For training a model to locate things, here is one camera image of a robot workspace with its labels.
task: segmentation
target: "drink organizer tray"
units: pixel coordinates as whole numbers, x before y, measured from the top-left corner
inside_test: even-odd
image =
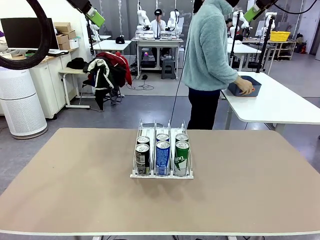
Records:
[[[175,173],[175,154],[176,154],[176,135],[177,134],[187,134],[186,124],[183,122],[180,128],[171,128],[170,121],[168,122],[167,127],[159,127],[161,124],[157,124],[156,120],[154,124],[143,124],[140,120],[136,138],[140,136],[145,136],[150,139],[150,167],[148,170],[143,171],[147,174],[139,174],[137,162],[136,162],[136,148],[137,141],[135,142],[135,148],[133,150],[133,162],[132,162],[132,174],[130,178],[142,178],[142,179],[194,179],[193,168],[192,168],[192,155],[191,155],[191,145],[188,153],[188,161],[186,165],[186,175],[177,176]],[[157,134],[168,134],[169,143],[170,143],[170,157],[169,163],[166,169],[159,169],[156,166],[156,136]],[[167,175],[157,174],[159,171],[167,172]]]

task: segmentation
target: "gray stool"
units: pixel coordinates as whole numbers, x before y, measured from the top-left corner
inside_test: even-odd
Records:
[[[161,79],[176,79],[175,61],[172,59],[163,60]]]

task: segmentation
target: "yellow crate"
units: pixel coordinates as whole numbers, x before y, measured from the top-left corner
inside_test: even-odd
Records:
[[[270,41],[273,42],[286,42],[290,36],[289,31],[272,31]]]

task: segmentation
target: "teal sweater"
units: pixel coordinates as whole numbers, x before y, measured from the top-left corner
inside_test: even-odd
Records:
[[[232,13],[225,0],[205,0],[192,18],[188,33],[183,83],[199,91],[226,89],[238,76],[229,66],[224,15]]]

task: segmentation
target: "gray plastic bin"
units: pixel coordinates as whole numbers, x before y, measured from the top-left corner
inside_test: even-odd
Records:
[[[229,91],[235,95],[236,97],[257,97],[261,88],[261,83],[254,80],[252,77],[250,76],[240,76],[241,78],[248,80],[252,83],[253,87],[254,87],[254,91],[249,94],[249,95],[242,95],[242,91],[241,89],[235,84],[235,83],[230,83],[228,86]]]

